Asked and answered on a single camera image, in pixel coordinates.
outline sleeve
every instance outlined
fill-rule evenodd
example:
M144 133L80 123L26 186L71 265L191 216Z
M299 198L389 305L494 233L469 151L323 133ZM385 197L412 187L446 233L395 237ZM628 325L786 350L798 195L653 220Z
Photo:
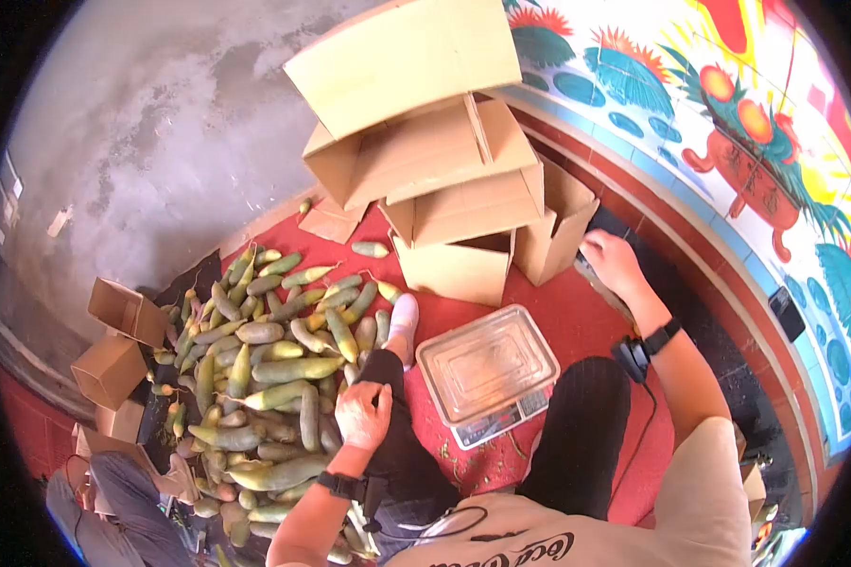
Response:
M681 443L655 504L656 531L724 550L748 551L750 517L734 426L710 417Z

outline person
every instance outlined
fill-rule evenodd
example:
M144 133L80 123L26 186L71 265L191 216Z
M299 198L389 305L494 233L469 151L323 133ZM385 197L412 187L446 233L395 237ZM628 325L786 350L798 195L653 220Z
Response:
M86 473L91 483L85 484ZM118 524L95 514L96 489ZM80 493L82 507L76 501ZM192 472L176 453L163 476L115 451L91 458L72 455L47 483L47 509L63 536L87 565L183 567L193 564L173 523L160 511L160 494L191 505L199 499Z
M644 338L671 320L629 244L593 231L580 250L630 308ZM413 363L417 321L416 301L401 297L386 345L371 353L360 381L339 398L335 415L345 441L326 469L386 481L374 514L381 525L374 535L379 565L749 564L750 519L728 406L684 331L651 361L676 449L656 499L656 527L648 530L607 522L630 412L630 383L610 358L584 359L558 379L515 493L461 501L417 440L404 399L403 370ZM348 504L314 483L271 541L267 565L325 565Z

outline painted flower pot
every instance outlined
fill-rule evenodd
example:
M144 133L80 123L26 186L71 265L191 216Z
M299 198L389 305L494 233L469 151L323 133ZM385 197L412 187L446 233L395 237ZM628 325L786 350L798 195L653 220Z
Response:
M749 153L720 131L713 130L706 139L706 151L707 155L700 157L685 148L681 157L695 172L705 173L715 168L738 195L729 208L731 218L737 219L749 205L772 227L776 256L782 262L789 262L791 252L783 245L782 235L798 221L798 208L761 164L756 164Z

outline black pants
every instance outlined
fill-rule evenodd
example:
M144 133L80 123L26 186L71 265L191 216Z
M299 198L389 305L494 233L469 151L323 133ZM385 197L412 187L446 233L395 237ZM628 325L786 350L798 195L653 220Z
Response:
M430 524L457 505L460 494L413 432L400 359L375 350L359 379L390 384L394 397L387 436L365 471L387 481L375 518L385 533L418 536L419 530L398 524ZM611 358L590 357L570 365L555 384L542 440L516 493L568 515L607 520L630 411L630 382ZM382 551L378 565L412 545L380 534L375 540Z

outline wristwatch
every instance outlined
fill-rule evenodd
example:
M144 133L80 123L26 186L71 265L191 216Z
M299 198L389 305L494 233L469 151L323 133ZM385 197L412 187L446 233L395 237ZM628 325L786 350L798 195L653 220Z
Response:
M322 471L316 480L319 484L329 489L332 496L346 500L365 501L365 481L345 474L331 474Z

